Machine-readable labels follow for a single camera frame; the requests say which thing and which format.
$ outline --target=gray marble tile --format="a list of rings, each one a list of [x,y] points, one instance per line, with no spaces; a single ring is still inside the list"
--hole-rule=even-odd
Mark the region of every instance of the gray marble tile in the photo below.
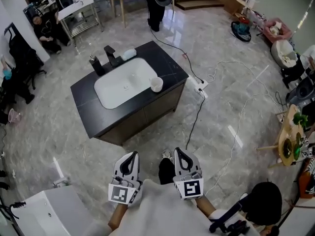
[[[16,178],[9,179],[13,187],[10,192],[2,193],[5,200],[21,200],[52,188],[53,181],[59,178],[53,164],[56,158],[91,214],[106,221],[114,210],[107,199],[107,188],[115,162],[124,154],[137,150],[141,161],[140,178],[159,183],[158,165],[162,152],[185,147],[203,98],[187,82],[177,111],[132,137],[123,147],[88,139],[70,86],[93,70],[88,61],[90,54],[106,63],[108,58],[103,50],[106,45],[119,55],[126,49],[156,40],[147,25],[145,0],[126,1],[126,28],[121,16],[113,18],[108,1],[99,1],[97,5],[104,32],[91,28],[76,38],[77,47],[62,47],[60,55],[52,56],[44,66],[47,75],[36,78],[36,90],[33,91],[36,98],[31,104],[26,105],[17,97],[14,108],[22,113],[22,120],[5,127],[7,136],[4,139],[6,165],[10,174],[15,172]],[[199,158],[206,192],[216,184],[230,159],[234,143],[231,127],[237,131],[244,103],[252,94],[266,93],[255,78],[266,85],[273,98],[279,91],[284,99],[288,91],[263,38],[253,34],[250,43],[236,39],[230,33],[229,15],[222,8],[189,11],[176,8],[173,14],[168,7],[160,29],[156,37],[182,48],[196,75],[205,80],[209,80],[207,75],[214,72],[221,60],[243,62],[253,72],[239,63],[219,64],[215,81],[205,88],[209,97],[199,113],[188,150]],[[180,50],[158,44],[192,75],[189,62]],[[216,207],[230,208],[244,192],[266,179],[277,184],[283,198],[294,197],[296,185],[293,181],[300,166],[268,170],[276,155],[271,151],[256,151],[257,147],[274,142],[280,129],[274,115],[277,111],[272,100],[264,95],[248,101],[238,133],[243,146],[236,142],[224,175],[207,194]]]

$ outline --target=cabinet door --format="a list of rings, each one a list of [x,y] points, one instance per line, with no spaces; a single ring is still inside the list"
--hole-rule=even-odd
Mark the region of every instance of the cabinet door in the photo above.
[[[148,123],[161,118],[164,114],[176,108],[184,85],[178,86],[143,108]]]
[[[122,145],[127,139],[141,131],[146,123],[144,111],[141,109],[98,138],[112,144]]]

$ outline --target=white sink basin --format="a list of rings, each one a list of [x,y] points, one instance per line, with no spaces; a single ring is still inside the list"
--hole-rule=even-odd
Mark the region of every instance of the white sink basin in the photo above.
[[[114,109],[148,89],[157,76],[144,59],[135,58],[100,77],[94,89],[103,107]]]

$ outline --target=soap dispenser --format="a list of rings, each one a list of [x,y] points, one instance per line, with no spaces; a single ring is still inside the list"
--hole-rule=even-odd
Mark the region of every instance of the soap dispenser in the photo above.
[[[102,67],[102,65],[100,64],[98,58],[96,56],[93,57],[92,54],[90,55],[90,57],[91,57],[91,59],[89,60],[90,64],[92,65],[92,67],[93,67],[94,71],[96,72],[96,74],[98,76],[103,76],[105,74],[105,70]]]

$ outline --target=black countertop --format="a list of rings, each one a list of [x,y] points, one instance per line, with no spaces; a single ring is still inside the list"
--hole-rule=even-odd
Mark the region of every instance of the black countertop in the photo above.
[[[73,84],[71,91],[89,138],[102,135],[117,122],[129,117],[188,78],[188,74],[154,41],[135,49],[137,51],[135,58],[145,59],[157,76],[163,79],[162,91],[155,93],[148,88],[115,109],[106,109],[94,90],[94,83],[100,77],[94,71],[88,74]]]

